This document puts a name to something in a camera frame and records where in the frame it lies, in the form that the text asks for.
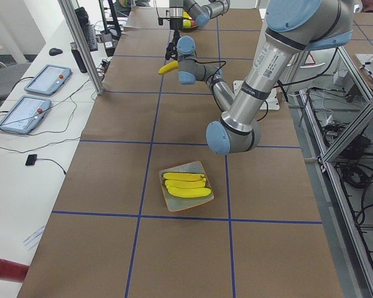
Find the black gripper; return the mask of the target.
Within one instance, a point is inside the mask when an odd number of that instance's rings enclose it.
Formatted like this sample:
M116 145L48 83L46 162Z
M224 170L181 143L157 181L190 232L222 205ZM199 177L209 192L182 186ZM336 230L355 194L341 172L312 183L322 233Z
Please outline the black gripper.
M178 60L178 51L176 46L176 30L173 31L172 42L168 44L165 51L165 59L167 61L173 59L175 61Z
M163 25L163 21L167 20L170 23L170 29L175 31L175 45L180 39L180 31L183 28L183 8L169 8L165 11L165 17L158 16L159 25Z

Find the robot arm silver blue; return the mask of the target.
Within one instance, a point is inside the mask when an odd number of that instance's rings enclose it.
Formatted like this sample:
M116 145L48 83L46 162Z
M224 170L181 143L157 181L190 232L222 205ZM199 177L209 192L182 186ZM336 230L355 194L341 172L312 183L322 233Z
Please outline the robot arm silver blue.
M173 45L176 47L183 28L183 13L186 12L196 22L198 27L204 27L211 19L228 12L231 2L227 0L210 1L209 4L199 5L194 0L171 0L163 17L157 16L159 25L163 21L170 23L173 30Z
M270 1L261 30L265 41L237 94L219 68L197 62L195 41L187 35L180 37L176 44L180 84L206 83L222 112L206 129L209 148L227 155L256 147L260 140L256 114L292 56L347 44L352 37L353 14L353 1Z

